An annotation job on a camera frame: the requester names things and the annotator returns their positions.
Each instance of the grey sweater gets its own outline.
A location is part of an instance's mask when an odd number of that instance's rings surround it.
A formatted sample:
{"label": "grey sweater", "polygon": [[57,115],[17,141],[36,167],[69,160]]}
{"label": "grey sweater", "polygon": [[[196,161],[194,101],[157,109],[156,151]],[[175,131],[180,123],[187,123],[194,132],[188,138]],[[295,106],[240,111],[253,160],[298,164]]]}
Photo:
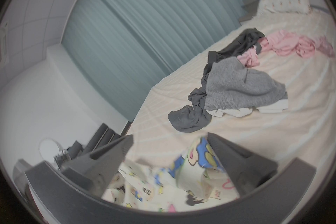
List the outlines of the grey sweater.
{"label": "grey sweater", "polygon": [[287,96],[284,84],[265,72],[245,68],[236,57],[213,63],[206,94],[207,110],[266,106]]}

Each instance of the nightstand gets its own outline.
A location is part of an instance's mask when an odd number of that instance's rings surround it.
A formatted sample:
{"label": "nightstand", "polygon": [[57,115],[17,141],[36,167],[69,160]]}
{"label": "nightstand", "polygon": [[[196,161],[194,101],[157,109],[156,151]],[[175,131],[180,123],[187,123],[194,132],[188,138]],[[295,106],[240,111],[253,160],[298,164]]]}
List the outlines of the nightstand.
{"label": "nightstand", "polygon": [[259,0],[243,0],[243,3],[244,5],[242,8],[247,12],[247,14],[238,19],[240,25],[245,24],[257,14]]}

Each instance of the dark grey garment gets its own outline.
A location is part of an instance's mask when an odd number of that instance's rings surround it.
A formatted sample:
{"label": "dark grey garment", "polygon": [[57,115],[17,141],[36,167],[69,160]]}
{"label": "dark grey garment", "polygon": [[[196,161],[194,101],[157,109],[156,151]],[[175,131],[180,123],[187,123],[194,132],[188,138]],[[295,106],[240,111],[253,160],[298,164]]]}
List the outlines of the dark grey garment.
{"label": "dark grey garment", "polygon": [[188,96],[192,106],[186,105],[180,110],[171,111],[168,114],[168,120],[176,130],[183,133],[192,133],[210,123],[212,116],[204,109],[208,75],[204,75],[201,79],[202,87],[194,89]]}
{"label": "dark grey garment", "polygon": [[206,94],[204,108],[207,110],[240,109],[266,106],[284,99],[286,86],[230,57],[213,63]]}
{"label": "dark grey garment", "polygon": [[262,32],[259,32],[256,28],[245,29],[224,49],[220,51],[209,51],[208,63],[204,67],[203,75],[208,74],[211,71],[213,63],[219,62],[229,57],[237,57],[238,55],[242,55],[245,51],[253,46],[256,47],[256,52],[259,54],[261,52],[261,45],[258,43],[258,40],[262,37],[265,37],[265,35]]}

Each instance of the striped bedsheet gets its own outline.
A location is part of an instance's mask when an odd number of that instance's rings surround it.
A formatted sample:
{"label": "striped bedsheet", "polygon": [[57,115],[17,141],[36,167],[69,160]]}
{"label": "striped bedsheet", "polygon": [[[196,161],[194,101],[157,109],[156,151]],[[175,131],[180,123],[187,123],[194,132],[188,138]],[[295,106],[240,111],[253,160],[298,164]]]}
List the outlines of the striped bedsheet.
{"label": "striped bedsheet", "polygon": [[[309,15],[286,13],[256,17],[208,50],[221,50],[244,29],[254,27],[265,35],[286,29],[308,37],[326,35],[333,46],[336,42],[332,17],[313,10]],[[212,117],[212,122],[199,131],[191,134],[178,132],[168,121],[167,114],[190,104],[187,96],[194,88],[201,86],[208,50],[151,89],[128,131],[128,134],[134,135],[134,145],[127,158],[166,166],[196,136],[212,132],[278,161],[280,168],[295,156],[316,167],[321,165],[336,145],[333,131],[336,118],[335,60],[318,51],[309,59],[300,58],[296,54],[281,57],[274,52],[261,53],[260,66],[255,68],[286,84],[289,109],[278,114],[253,111],[244,118],[230,115]]]}

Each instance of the teal curtain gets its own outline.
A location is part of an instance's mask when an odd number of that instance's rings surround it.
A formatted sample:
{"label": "teal curtain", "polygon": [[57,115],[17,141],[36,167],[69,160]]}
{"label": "teal curtain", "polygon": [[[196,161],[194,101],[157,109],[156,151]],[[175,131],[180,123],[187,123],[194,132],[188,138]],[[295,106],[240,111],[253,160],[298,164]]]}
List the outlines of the teal curtain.
{"label": "teal curtain", "polygon": [[78,0],[62,44],[132,121],[161,79],[239,27],[242,0]]}

